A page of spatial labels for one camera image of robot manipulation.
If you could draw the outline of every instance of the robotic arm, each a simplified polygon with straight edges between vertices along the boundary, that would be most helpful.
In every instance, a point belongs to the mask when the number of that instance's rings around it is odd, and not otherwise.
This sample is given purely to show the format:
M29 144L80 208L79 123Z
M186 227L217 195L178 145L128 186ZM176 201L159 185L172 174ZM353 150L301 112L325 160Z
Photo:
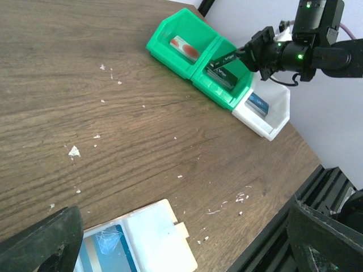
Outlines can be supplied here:
M363 77L363 39L336 43L344 2L342 0L300 0L292 41L275 41L272 27L257 32L243 47L207 65L218 75L223 66L241 60L252 72L267 80L278 71L295 71L294 84L309 82L316 70L333 78Z

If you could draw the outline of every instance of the paper scrap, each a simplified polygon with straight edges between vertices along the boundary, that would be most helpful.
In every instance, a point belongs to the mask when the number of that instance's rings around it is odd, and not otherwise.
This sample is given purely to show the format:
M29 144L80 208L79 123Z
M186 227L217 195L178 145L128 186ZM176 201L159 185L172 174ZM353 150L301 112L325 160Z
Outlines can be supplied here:
M72 147L72 149L69 151L68 155L72 156L72 157L74 157L74 156L79 156L80 157L81 156L80 153L79 153L79 150L78 150L78 148L76 146Z

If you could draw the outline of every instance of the wood grain surface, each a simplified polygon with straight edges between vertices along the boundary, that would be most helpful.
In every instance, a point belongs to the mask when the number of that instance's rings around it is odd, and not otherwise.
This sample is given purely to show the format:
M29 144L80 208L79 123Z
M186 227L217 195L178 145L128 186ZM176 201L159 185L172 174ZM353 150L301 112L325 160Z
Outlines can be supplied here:
M89 228L167 198L198 271L225 271L316 168L290 124L268 142L150 56L184 6L0 1L0 240L65 206Z

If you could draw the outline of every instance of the white box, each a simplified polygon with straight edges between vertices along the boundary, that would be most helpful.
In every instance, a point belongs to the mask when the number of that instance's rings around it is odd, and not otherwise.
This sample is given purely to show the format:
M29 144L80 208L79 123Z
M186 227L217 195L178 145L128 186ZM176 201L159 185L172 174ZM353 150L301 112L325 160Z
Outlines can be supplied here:
M269 111L265 117L246 104L253 92L269 104ZM255 133L272 141L290 120L290 89L271 80L261 81L260 74L255 73L251 88L232 114Z

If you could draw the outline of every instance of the cable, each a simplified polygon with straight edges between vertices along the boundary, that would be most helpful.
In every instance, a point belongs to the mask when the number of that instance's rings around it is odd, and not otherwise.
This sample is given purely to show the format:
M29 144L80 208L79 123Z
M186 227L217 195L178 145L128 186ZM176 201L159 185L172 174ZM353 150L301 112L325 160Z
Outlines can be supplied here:
M270 78L273 82L275 82L275 83L278 83L278 84L281 84L281 85L284 85L284 86L288 86L288 87L296 87L296 86L298 86L298 85L299 85L299 83L298 83L298 82L297 82L297 80L296 80L296 77L297 77L298 75L301 75L301 74L296 73L296 74L294 74L294 75L293 75L293 82L294 82L294 83L284 83L284 82L281 82L281 81L278 81L278 80L273 79L271 76L270 76L269 78Z
M288 22L289 22L289 26L292 26L295 23L295 20L291 20L291 21L288 21ZM346 34L348 34L349 38L351 38L352 40L356 39L356 37L354 36L352 31L350 31L349 28L345 24L340 23L339 26L345 31Z

